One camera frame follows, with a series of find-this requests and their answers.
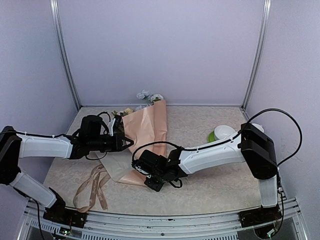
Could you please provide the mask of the pink wrapping paper sheet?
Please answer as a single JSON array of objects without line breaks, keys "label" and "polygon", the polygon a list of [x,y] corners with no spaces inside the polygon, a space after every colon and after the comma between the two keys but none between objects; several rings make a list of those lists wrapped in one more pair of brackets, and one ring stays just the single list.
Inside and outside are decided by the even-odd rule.
[{"label": "pink wrapping paper sheet", "polygon": [[160,141],[167,138],[167,103],[156,101],[122,118],[124,135],[133,140],[133,146],[122,152],[108,153],[101,160],[111,179],[116,183],[143,186],[146,176],[132,168],[132,154],[138,159],[144,150],[166,156],[167,146]]}]

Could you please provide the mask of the pink rose stem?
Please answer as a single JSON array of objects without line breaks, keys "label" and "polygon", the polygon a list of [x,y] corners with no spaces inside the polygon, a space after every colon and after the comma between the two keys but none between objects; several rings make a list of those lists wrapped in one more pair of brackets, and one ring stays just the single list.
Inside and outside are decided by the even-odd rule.
[{"label": "pink rose stem", "polygon": [[113,110],[113,111],[111,112],[111,114],[113,115],[114,118],[115,118],[116,116],[122,117],[122,113],[121,113],[121,112],[117,112],[116,110]]}]

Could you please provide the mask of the yellow rose bunch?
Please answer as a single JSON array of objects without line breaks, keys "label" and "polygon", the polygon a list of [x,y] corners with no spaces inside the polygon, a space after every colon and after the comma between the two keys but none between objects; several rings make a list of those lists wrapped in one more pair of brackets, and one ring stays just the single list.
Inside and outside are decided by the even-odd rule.
[{"label": "yellow rose bunch", "polygon": [[127,116],[131,113],[133,113],[134,111],[131,109],[131,108],[126,108],[125,110],[122,110],[119,112],[119,115],[124,117],[124,116]]}]

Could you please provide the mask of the white pink flower stem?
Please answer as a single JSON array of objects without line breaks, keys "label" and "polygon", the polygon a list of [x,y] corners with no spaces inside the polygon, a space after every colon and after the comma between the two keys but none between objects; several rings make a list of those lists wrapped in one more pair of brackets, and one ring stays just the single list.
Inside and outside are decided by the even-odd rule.
[{"label": "white pink flower stem", "polygon": [[152,103],[154,103],[154,102],[157,102],[157,101],[162,101],[162,100],[164,100],[164,97],[163,97],[161,94],[156,93],[156,94],[153,94],[153,95],[150,97],[149,100],[150,100]]}]

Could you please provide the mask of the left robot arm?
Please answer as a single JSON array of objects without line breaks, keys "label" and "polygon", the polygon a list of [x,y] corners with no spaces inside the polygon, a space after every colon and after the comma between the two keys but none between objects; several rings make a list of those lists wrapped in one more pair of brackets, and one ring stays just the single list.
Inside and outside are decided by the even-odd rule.
[{"label": "left robot arm", "polygon": [[65,201],[54,190],[27,175],[19,166],[19,159],[52,157],[79,160],[91,152],[122,152],[134,144],[124,133],[116,131],[116,117],[105,123],[99,115],[82,118],[80,128],[73,134],[39,135],[18,132],[6,126],[0,133],[0,183],[11,186],[45,207],[57,221],[70,218]]}]

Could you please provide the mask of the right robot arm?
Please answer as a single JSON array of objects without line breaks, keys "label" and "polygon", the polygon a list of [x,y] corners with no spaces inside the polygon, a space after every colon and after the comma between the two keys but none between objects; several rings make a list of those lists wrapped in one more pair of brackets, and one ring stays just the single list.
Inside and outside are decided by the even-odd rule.
[{"label": "right robot arm", "polygon": [[278,166],[271,138],[246,122],[238,132],[213,143],[194,148],[175,146],[168,157],[140,146],[142,154],[133,158],[132,167],[146,177],[145,185],[159,192],[165,183],[172,186],[182,178],[204,169],[233,163],[246,163],[258,180],[261,207],[256,218],[266,222],[278,207]]}]

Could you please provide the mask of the tan ribbon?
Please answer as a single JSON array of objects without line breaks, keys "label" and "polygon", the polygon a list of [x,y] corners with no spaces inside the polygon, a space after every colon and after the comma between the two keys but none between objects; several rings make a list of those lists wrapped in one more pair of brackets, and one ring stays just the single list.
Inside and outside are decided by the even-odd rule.
[{"label": "tan ribbon", "polygon": [[[102,188],[110,180],[110,178],[111,177],[102,164],[95,166],[90,172],[89,177],[78,187],[73,197],[72,203],[75,209],[80,213],[87,213],[95,206],[96,200],[98,200],[101,208],[103,210],[107,210],[108,203]],[[80,196],[89,184],[91,184],[91,187],[89,192],[88,204],[80,206]]]}]

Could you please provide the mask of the green plate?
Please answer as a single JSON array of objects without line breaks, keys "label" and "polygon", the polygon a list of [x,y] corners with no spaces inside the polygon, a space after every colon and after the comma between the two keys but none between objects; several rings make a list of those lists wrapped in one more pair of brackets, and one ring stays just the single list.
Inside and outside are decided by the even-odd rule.
[{"label": "green plate", "polygon": [[215,142],[216,141],[216,137],[215,137],[215,132],[212,131],[209,133],[208,137],[207,137],[207,141],[209,143]]}]

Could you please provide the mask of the white ceramic bowl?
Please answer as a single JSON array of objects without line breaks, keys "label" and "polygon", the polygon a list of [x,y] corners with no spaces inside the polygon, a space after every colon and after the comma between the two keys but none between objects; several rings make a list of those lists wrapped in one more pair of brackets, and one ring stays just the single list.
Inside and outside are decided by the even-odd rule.
[{"label": "white ceramic bowl", "polygon": [[222,140],[234,134],[236,131],[228,125],[219,125],[213,131],[215,141]]}]

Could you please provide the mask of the light blue cup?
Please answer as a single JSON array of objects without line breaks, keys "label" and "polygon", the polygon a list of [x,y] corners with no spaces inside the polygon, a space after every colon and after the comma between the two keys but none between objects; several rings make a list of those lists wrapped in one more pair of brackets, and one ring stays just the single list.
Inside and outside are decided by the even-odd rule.
[{"label": "light blue cup", "polygon": [[257,123],[252,123],[252,125],[257,128],[258,130],[260,130],[262,133],[265,132],[264,128],[260,125],[260,124],[257,124]]}]

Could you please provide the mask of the front aluminium rail base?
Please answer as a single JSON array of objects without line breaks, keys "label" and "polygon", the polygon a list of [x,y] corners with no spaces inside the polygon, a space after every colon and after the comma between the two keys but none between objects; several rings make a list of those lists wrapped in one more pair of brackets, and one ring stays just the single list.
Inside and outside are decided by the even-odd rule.
[{"label": "front aluminium rail base", "polygon": [[242,227],[238,211],[198,215],[143,216],[90,211],[82,228],[46,219],[37,219],[37,206],[31,200],[22,215],[16,239],[31,239],[42,229],[49,238],[66,240],[237,240],[243,231],[259,226]]}]

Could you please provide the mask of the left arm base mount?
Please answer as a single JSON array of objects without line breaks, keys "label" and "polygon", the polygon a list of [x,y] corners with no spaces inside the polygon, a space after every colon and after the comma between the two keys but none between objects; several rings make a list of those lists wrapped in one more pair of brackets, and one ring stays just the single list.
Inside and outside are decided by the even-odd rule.
[{"label": "left arm base mount", "polygon": [[63,198],[52,188],[49,188],[49,190],[54,193],[56,201],[51,207],[45,208],[43,218],[55,223],[83,229],[88,214],[66,208],[66,203]]}]

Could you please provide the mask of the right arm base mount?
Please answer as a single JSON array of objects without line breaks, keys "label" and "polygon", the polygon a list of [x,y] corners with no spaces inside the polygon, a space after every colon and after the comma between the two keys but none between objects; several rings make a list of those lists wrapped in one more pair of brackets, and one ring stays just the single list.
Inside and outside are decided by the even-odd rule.
[{"label": "right arm base mount", "polygon": [[279,205],[275,207],[258,207],[251,210],[244,210],[238,213],[242,228],[252,227],[282,218],[283,214]]}]

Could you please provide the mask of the aluminium frame post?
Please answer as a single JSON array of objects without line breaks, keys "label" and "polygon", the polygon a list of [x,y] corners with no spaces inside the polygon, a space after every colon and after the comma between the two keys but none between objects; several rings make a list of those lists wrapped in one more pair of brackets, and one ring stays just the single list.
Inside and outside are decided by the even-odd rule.
[{"label": "aluminium frame post", "polygon": [[79,94],[76,89],[76,85],[73,79],[73,75],[71,72],[71,67],[68,59],[67,49],[64,41],[64,35],[63,35],[63,28],[60,18],[60,11],[59,11],[59,3],[57,0],[50,0],[50,8],[51,8],[51,14],[54,24],[54,29],[56,32],[57,42],[58,42],[58,48],[64,68],[64,72],[67,79],[67,84],[71,93],[71,97],[74,103],[74,106],[77,111],[79,111],[82,107],[81,101],[79,98]]},{"label": "aluminium frame post", "polygon": [[261,18],[260,29],[258,34],[257,47],[256,47],[254,59],[253,59],[252,69],[249,76],[248,86],[247,86],[244,99],[241,105],[241,108],[244,112],[247,111],[247,108],[254,90],[257,74],[259,71],[259,66],[260,66],[262,55],[263,55],[263,48],[264,48],[265,39],[267,35],[271,5],[272,5],[271,0],[265,0],[263,2],[263,11],[262,11],[262,18]]}]

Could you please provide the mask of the right aluminium frame post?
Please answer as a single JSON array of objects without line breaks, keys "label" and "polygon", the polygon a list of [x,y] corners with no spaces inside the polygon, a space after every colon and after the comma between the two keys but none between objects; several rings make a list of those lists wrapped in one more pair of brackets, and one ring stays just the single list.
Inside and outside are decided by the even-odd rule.
[{"label": "right aluminium frame post", "polygon": [[244,99],[241,105],[241,108],[244,112],[247,111],[247,108],[254,90],[257,74],[259,71],[259,66],[260,66],[262,55],[263,55],[263,48],[264,48],[265,39],[267,35],[271,5],[272,5],[271,0],[265,0],[263,2],[263,11],[262,11],[262,18],[261,18],[260,29],[258,34],[257,47],[256,47],[254,59],[253,59],[252,69],[249,76],[248,86],[247,86]]}]

